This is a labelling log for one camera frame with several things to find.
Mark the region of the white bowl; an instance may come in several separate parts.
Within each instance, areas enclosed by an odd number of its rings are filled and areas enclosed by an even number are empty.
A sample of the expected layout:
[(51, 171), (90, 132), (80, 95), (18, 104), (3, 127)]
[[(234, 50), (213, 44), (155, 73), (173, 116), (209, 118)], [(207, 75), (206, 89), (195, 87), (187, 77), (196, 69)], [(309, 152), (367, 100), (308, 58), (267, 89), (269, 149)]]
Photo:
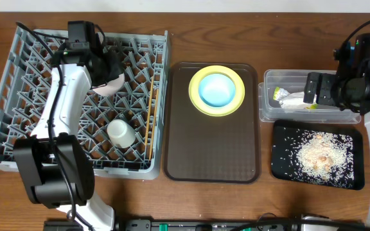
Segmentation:
[(113, 96), (118, 90), (122, 88), (125, 82), (125, 75), (120, 74), (115, 80), (108, 82), (106, 85), (93, 87), (92, 90), (101, 96)]

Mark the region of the white paper napkin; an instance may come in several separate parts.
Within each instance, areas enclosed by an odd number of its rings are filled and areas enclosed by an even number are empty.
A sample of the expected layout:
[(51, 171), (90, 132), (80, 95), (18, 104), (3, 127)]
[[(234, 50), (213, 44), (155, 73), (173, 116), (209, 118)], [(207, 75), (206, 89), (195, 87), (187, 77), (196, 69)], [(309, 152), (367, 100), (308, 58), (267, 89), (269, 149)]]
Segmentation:
[(286, 110), (300, 110), (300, 109), (316, 109), (317, 104), (305, 103), (304, 92), (295, 92), (287, 95), (279, 101), (281, 108)]

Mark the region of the wooden chopstick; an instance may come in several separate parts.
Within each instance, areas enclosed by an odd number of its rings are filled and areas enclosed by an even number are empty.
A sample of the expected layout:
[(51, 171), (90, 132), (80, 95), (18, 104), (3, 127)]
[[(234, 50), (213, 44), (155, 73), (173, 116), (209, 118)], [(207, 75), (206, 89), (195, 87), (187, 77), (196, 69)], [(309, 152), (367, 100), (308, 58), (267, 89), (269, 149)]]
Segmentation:
[(149, 98), (148, 98), (148, 110), (147, 110), (146, 133), (145, 133), (145, 157), (146, 157), (146, 151), (147, 151), (147, 146), (148, 146), (148, 134), (149, 134), (149, 127), (150, 127), (150, 111), (152, 107), (152, 95), (154, 92), (154, 79), (155, 79), (155, 76), (153, 75), (151, 79), (151, 87), (150, 87)]
[(156, 99), (155, 99), (155, 106), (154, 106), (154, 120), (153, 120), (153, 123), (152, 123), (152, 135), (151, 135), (151, 142), (150, 142), (150, 152), (149, 152), (149, 161), (151, 161), (152, 159), (152, 155), (153, 155), (153, 143), (154, 143), (154, 133), (155, 133), (155, 127), (156, 127), (156, 115), (157, 115), (157, 103), (158, 103), (158, 99), (159, 99), (159, 89), (157, 89), (157, 92), (156, 92)]

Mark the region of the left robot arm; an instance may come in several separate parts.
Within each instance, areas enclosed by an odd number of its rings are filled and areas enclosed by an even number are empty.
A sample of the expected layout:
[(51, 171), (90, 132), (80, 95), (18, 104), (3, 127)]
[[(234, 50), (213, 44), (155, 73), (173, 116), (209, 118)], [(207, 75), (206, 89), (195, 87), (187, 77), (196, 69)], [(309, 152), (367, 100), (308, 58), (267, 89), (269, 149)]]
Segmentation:
[(59, 50), (52, 58), (48, 99), (37, 126), (13, 147), (29, 200), (58, 209), (65, 220), (48, 220), (44, 230), (115, 230), (115, 211), (95, 192), (93, 166), (77, 138), (90, 89), (123, 79), (115, 51)]

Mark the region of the rice and food scraps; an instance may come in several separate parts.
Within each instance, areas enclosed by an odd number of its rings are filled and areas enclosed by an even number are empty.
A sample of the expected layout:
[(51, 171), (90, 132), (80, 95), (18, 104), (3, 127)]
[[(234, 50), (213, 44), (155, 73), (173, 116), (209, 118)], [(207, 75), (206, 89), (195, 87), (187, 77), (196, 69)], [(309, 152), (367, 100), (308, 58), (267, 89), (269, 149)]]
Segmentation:
[(349, 135), (278, 128), (272, 145), (271, 172), (281, 180), (352, 189), (353, 151)]

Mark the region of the white cup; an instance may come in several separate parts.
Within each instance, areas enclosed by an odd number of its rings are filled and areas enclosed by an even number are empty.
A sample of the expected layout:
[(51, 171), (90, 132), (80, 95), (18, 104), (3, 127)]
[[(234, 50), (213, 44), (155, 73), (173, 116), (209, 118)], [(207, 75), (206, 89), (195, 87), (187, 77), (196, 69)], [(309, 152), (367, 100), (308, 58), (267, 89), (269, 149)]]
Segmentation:
[(136, 140), (135, 130), (121, 119), (115, 119), (108, 124), (107, 134), (117, 148), (128, 148)]

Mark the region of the yellow green wrapper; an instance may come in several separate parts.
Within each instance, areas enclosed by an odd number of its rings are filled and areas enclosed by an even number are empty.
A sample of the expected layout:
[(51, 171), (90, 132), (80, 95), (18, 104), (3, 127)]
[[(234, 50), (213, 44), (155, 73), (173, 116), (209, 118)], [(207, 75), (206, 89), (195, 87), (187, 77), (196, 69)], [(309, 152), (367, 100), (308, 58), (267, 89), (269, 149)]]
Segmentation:
[(289, 91), (285, 90), (284, 88), (276, 87), (274, 89), (272, 99), (275, 101), (281, 101), (283, 98), (287, 97), (289, 94), (290, 94)]

